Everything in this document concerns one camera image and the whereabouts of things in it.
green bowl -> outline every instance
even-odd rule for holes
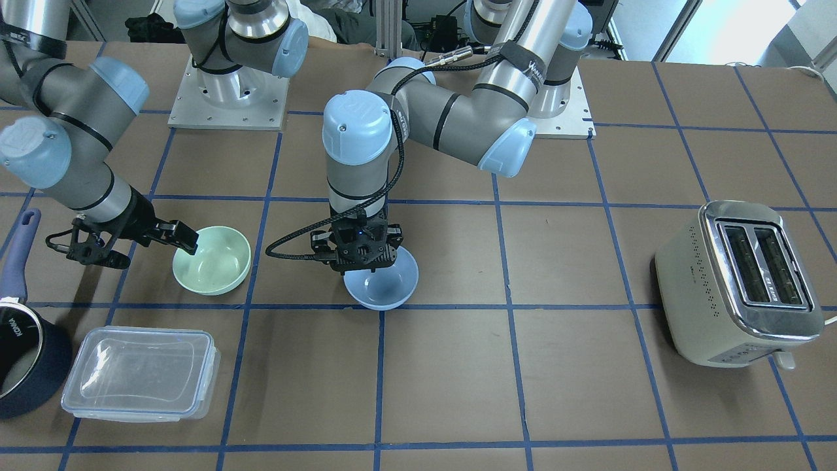
[[[232,227],[213,225],[198,231],[198,250],[189,255],[177,249],[172,260],[174,278],[191,292],[216,296],[232,291],[250,269],[250,243]]]

grid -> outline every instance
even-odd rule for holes
[[[105,49],[102,44],[98,55],[101,55]],[[803,201],[801,206],[774,206],[774,209],[781,211],[793,211],[808,214],[813,220],[822,241],[825,243],[834,262],[837,262],[837,254],[834,252],[834,247],[826,235],[826,231],[821,225],[818,215],[834,213],[837,207],[814,207],[809,203],[802,186],[795,177],[787,159],[785,158],[779,143],[775,138],[775,134],[817,134],[817,135],[837,135],[837,131],[829,130],[804,130],[804,129],[772,129],[765,120],[758,104],[738,69],[735,69],[736,76],[740,82],[741,88],[747,95],[753,110],[756,112],[758,119],[763,125],[763,128],[749,128],[749,127],[697,127],[697,126],[682,126],[678,119],[675,107],[669,97],[668,91],[664,84],[658,66],[651,65],[657,85],[665,98],[665,103],[670,111],[671,119],[674,125],[664,124],[641,124],[641,123],[622,123],[622,122],[595,122],[595,125],[601,128],[608,127],[627,127],[627,128],[651,128],[651,129],[670,129],[676,130],[682,141],[683,147],[689,158],[690,165],[693,168],[701,192],[706,201],[710,199],[710,193],[707,191],[704,180],[701,177],[699,165],[690,149],[690,144],[685,134],[685,131],[724,131],[724,132],[747,132],[747,133],[763,133],[766,134],[772,145],[775,147],[775,152],[782,162],[784,169],[793,182],[794,188],[798,191],[798,195]],[[13,106],[5,106],[0,108],[0,111],[17,111],[21,108]],[[166,110],[143,110],[143,114],[167,114]],[[303,116],[320,116],[322,113],[318,111],[289,111],[291,115]],[[637,303],[634,300],[634,291],[632,290],[629,280],[628,270],[626,268],[625,259],[617,234],[616,224],[614,223],[614,215],[612,209],[630,208],[630,209],[681,209],[692,210],[699,207],[698,204],[629,204],[617,203],[608,201],[608,192],[603,179],[602,170],[599,167],[599,161],[596,153],[596,141],[592,138],[587,140],[587,147],[590,161],[595,172],[596,182],[601,197],[601,203],[585,202],[585,201],[509,201],[501,198],[500,185],[498,184],[496,176],[492,175],[491,186],[493,189],[493,199],[390,199],[390,204],[394,205],[427,205],[427,204],[453,204],[453,205],[480,205],[494,208],[496,215],[496,230],[497,239],[500,247],[500,259],[502,266],[502,277],[505,284],[505,302],[504,303],[461,303],[461,304],[428,304],[428,303],[407,303],[398,310],[429,310],[429,309],[443,309],[443,310],[493,310],[505,311],[508,322],[508,329],[511,342],[512,364],[514,369],[515,387],[517,394],[517,407],[520,416],[520,427],[522,440],[511,441],[494,441],[494,442],[409,442],[409,443],[385,443],[382,440],[382,422],[383,422],[383,388],[384,388],[384,362],[386,359],[386,322],[391,316],[391,313],[378,313],[378,336],[377,336],[377,367],[375,380],[375,427],[374,427],[374,441],[372,443],[308,443],[308,444],[236,444],[230,443],[230,428],[234,417],[234,406],[237,399],[239,388],[239,378],[242,370],[242,363],[244,358],[245,344],[248,337],[248,327],[251,317],[251,312],[255,310],[317,310],[317,309],[343,309],[343,308],[358,308],[354,304],[290,304],[290,303],[255,303],[254,290],[257,282],[257,275],[259,272],[259,263],[261,262],[262,247],[264,238],[272,237],[273,235],[266,235],[265,230],[267,226],[268,214],[270,204],[274,202],[287,203],[303,203],[303,204],[322,204],[327,202],[323,198],[305,198],[305,197],[280,197],[274,196],[274,184],[277,173],[277,168],[282,154],[282,140],[283,134],[280,133],[275,141],[275,151],[272,164],[270,167],[270,177],[268,180],[264,196],[246,196],[246,195],[180,195],[180,194],[158,194],[157,187],[160,182],[163,170],[166,166],[168,154],[172,148],[172,142],[177,135],[178,130],[172,129],[162,152],[157,171],[155,173],[150,190],[146,194],[152,201],[165,199],[196,199],[196,200],[227,200],[227,201],[249,201],[255,203],[262,203],[261,223],[259,225],[258,237],[254,244],[254,262],[251,268],[251,277],[249,285],[247,286],[246,298],[243,303],[136,303],[123,302],[121,295],[123,287],[126,285],[126,280],[131,272],[131,269],[124,271],[119,279],[116,288],[116,294],[110,302],[40,302],[30,303],[35,308],[103,308],[107,309],[107,319],[105,323],[111,323],[116,311],[118,309],[218,309],[218,310],[239,310],[243,309],[242,322],[240,325],[238,348],[236,350],[234,361],[234,372],[232,383],[229,391],[229,398],[225,407],[225,415],[223,420],[223,430],[220,443],[217,445],[148,445],[148,446],[89,446],[77,445],[75,439],[79,431],[80,419],[74,419],[72,427],[69,430],[66,444],[63,447],[0,447],[0,457],[3,454],[13,453],[58,453],[61,455],[61,460],[58,466],[59,471],[67,468],[68,461],[71,455],[85,454],[85,453],[213,453],[217,455],[216,469],[221,471],[224,468],[226,457],[230,453],[245,453],[245,452],[305,452],[305,451],[363,451],[372,452],[372,469],[378,471],[382,468],[382,452],[392,450],[455,450],[455,449],[503,449],[513,448],[523,451],[526,457],[526,469],[532,471],[538,467],[535,465],[533,459],[533,450],[543,448],[609,448],[609,447],[650,447],[661,446],[665,447],[670,467],[674,470],[679,469],[677,457],[675,455],[675,446],[678,445],[696,445],[696,444],[725,444],[725,443],[797,443],[799,444],[804,455],[807,458],[808,466],[812,469],[818,469],[817,463],[814,460],[809,444],[821,442],[837,442],[837,435],[809,435],[803,431],[791,402],[790,395],[783,383],[783,378],[779,374],[773,360],[770,359],[769,364],[775,380],[775,385],[779,389],[783,398],[784,404],[788,409],[788,414],[793,422],[795,434],[793,435],[753,435],[753,436],[701,436],[701,437],[677,437],[672,436],[669,429],[669,423],[666,419],[666,411],[664,410],[664,403],[660,397],[657,379],[655,377],[655,369],[652,365],[649,346],[646,344],[648,334],[644,332],[643,323],[640,320],[640,311],[649,309],[660,309],[660,305],[656,303]],[[36,194],[32,189],[26,193],[22,192],[0,192],[2,197],[18,197],[24,198],[23,204],[18,214],[23,213],[34,201],[43,198],[41,194]],[[506,230],[503,225],[503,208],[505,207],[539,207],[539,206],[559,206],[559,207],[589,207],[601,208],[606,216],[610,238],[613,243],[615,256],[619,265],[619,275],[621,282],[624,285],[624,294],[627,298],[627,303],[584,303],[584,304],[542,304],[542,303],[515,303],[512,298],[511,279],[509,270],[509,255],[506,251]],[[2,247],[0,247],[0,256],[3,256],[8,242],[12,234],[7,234]],[[136,249],[136,244],[132,244],[129,256],[133,257]],[[636,337],[644,360],[644,367],[647,373],[647,380],[650,384],[650,390],[654,397],[656,412],[658,414],[660,427],[663,437],[661,438],[626,438],[626,439],[589,439],[589,440],[533,440],[529,433],[526,419],[526,398],[524,393],[524,378],[521,373],[521,358],[518,349],[517,330],[516,330],[516,312],[521,311],[535,311],[539,309],[557,310],[557,311],[593,311],[593,310],[609,310],[630,311],[636,331]],[[837,311],[837,306],[825,306],[827,312]]]

saucepan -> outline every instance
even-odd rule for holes
[[[72,361],[67,333],[25,305],[24,269],[40,219],[37,209],[21,214],[0,275],[0,419],[48,401]]]

white cloth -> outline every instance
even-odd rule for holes
[[[313,10],[338,8],[349,13],[360,13],[363,9],[361,0],[301,0],[302,4]]]
[[[310,8],[300,4],[300,0],[285,0],[288,3],[290,16],[301,19],[308,26],[308,35],[323,38],[332,43],[337,42],[334,29],[322,16],[311,11]]]

light blue joint cap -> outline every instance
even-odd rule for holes
[[[424,67],[424,62],[422,62],[421,60],[418,60],[414,57],[409,57],[407,55],[404,55],[402,57],[399,57],[399,58],[391,61],[389,64],[387,64],[386,67],[381,69],[378,72],[378,74],[385,71],[386,69],[392,69],[393,67],[407,67],[409,69],[417,70],[417,69],[421,69],[422,67]],[[436,77],[433,75],[433,72],[427,71],[427,72],[424,72],[422,75],[427,77],[427,80],[429,80],[431,84],[436,85]]]
[[[476,167],[504,177],[514,177],[526,160],[536,131],[534,122],[521,118],[491,144]]]
[[[561,35],[561,46],[570,50],[581,50],[587,47],[593,35],[593,17],[587,7],[576,2],[564,34]]]
[[[0,163],[37,189],[64,177],[71,154],[67,132],[44,116],[24,116],[0,132]]]
[[[349,90],[326,103],[322,144],[339,163],[371,162],[387,148],[392,135],[389,107],[371,91]]]
[[[282,34],[270,73],[277,77],[293,77],[306,59],[307,52],[308,27],[302,20],[291,18],[288,29]]]
[[[180,29],[200,26],[223,11],[223,0],[177,0],[174,19]]]
[[[90,69],[110,85],[135,115],[140,114],[148,98],[148,84],[139,74],[125,63],[104,56],[94,60]]]

